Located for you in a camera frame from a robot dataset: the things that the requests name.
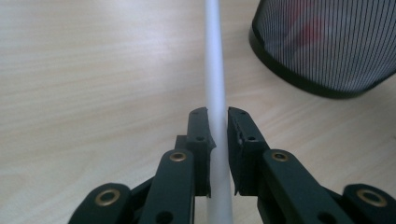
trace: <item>wooden table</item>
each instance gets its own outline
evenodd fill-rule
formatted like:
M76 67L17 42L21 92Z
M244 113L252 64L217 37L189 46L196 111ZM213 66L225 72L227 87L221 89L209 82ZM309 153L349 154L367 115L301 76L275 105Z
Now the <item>wooden table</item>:
M258 4L221 2L227 105L323 186L396 197L396 77L350 100L292 87L250 48ZM0 223L66 223L92 189L152 177L205 105L204 20L204 1L0 2ZM255 198L233 215L261 222Z

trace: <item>mesh trash can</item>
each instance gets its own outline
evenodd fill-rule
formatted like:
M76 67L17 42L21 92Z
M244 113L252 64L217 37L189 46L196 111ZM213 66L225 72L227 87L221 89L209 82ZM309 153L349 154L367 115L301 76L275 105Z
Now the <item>mesh trash can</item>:
M261 0L249 41L294 86L357 96L396 72L396 1Z

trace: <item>light wood desk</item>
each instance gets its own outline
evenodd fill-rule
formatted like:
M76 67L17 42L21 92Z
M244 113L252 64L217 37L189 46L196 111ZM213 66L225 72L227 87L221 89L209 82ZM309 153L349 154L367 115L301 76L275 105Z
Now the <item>light wood desk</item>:
M249 46L258 4L221 2L227 104L323 186L396 197L396 77L343 101L292 87ZM92 189L152 177L205 105L204 19L204 1L0 2L0 223L66 223ZM254 198L233 215L261 222Z

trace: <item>white tube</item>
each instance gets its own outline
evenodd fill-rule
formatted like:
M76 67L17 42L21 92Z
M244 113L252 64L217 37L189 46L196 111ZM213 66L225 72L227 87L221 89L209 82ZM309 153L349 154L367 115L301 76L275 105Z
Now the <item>white tube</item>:
M217 145L210 158L212 197L207 199L207 222L233 224L219 0L205 0L205 11L206 106L210 132Z

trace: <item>wood grain surface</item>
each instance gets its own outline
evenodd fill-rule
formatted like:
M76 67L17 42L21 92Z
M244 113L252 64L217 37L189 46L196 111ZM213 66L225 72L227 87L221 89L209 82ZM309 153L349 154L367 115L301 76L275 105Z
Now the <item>wood grain surface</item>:
M258 4L221 1L227 105L324 187L396 197L396 77L350 100L292 87L250 48ZM152 177L205 105L204 21L204 1L0 1L0 223L67 223L92 189ZM261 223L256 199L233 218Z

